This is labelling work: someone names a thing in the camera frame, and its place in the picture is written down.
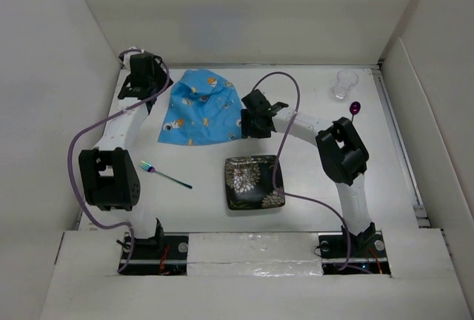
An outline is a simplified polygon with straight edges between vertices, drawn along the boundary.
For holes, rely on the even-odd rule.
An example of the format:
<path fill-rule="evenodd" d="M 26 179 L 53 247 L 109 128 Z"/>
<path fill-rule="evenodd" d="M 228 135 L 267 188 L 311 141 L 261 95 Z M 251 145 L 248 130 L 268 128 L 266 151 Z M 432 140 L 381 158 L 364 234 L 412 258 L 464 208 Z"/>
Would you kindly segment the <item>blue patterned cloth napkin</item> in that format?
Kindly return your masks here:
<path fill-rule="evenodd" d="M 186 70 L 171 89 L 158 142 L 204 146 L 238 140 L 241 109 L 232 82 L 210 70 Z"/>

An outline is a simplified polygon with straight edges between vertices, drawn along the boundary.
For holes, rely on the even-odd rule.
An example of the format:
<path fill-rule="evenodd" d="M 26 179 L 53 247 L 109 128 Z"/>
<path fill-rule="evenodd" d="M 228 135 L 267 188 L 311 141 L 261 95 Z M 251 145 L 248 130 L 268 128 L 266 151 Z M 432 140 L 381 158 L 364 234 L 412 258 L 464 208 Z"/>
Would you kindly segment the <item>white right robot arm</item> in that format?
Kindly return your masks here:
<path fill-rule="evenodd" d="M 318 119 L 277 102 L 271 104 L 260 90 L 247 94 L 242 102 L 241 129 L 244 138 L 264 139 L 272 133 L 291 135 L 308 142 L 318 150 L 321 166 L 336 185 L 346 235 L 344 251 L 360 256 L 375 235 L 375 224 L 369 214 L 365 173 L 369 153 L 350 119 Z"/>

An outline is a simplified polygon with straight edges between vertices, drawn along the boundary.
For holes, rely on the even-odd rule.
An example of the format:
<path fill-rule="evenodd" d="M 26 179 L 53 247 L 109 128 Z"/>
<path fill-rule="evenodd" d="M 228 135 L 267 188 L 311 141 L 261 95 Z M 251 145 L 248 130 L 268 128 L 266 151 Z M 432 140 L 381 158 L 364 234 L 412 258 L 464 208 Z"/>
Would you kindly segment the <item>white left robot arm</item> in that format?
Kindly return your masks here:
<path fill-rule="evenodd" d="M 138 205 L 141 185 L 129 149 L 150 115 L 158 93 L 173 84 L 162 58 L 131 47 L 119 55 L 128 72 L 117 95 L 114 117 L 94 147 L 79 153 L 79 169 L 88 205 L 109 213 L 116 224 L 133 226 L 134 241 L 149 258 L 165 248 L 159 220 Z"/>

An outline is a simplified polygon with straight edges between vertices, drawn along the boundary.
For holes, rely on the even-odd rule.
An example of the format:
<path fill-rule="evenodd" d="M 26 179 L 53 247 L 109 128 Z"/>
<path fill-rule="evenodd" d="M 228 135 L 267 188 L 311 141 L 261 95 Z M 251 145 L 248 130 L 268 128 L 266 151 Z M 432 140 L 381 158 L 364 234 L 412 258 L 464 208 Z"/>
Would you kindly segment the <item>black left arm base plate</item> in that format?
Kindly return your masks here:
<path fill-rule="evenodd" d="M 189 235 L 186 233 L 165 233 L 157 244 L 152 239 L 136 239 L 131 260 L 126 264 L 130 250 L 130 237 L 117 241 L 121 246 L 118 273 L 122 276 L 185 276 Z"/>

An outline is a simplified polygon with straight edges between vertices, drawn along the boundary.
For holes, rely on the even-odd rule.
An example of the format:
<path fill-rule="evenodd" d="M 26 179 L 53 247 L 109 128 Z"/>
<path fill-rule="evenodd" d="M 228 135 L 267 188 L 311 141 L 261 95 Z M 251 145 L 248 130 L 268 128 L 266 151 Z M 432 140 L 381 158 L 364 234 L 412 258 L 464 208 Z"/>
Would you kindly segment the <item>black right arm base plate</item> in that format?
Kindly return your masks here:
<path fill-rule="evenodd" d="M 352 246 L 349 258 L 345 241 L 341 233 L 318 235 L 318 245 L 313 252 L 321 259 L 324 275 L 391 274 L 387 250 L 380 233 L 376 233 L 361 248 Z"/>

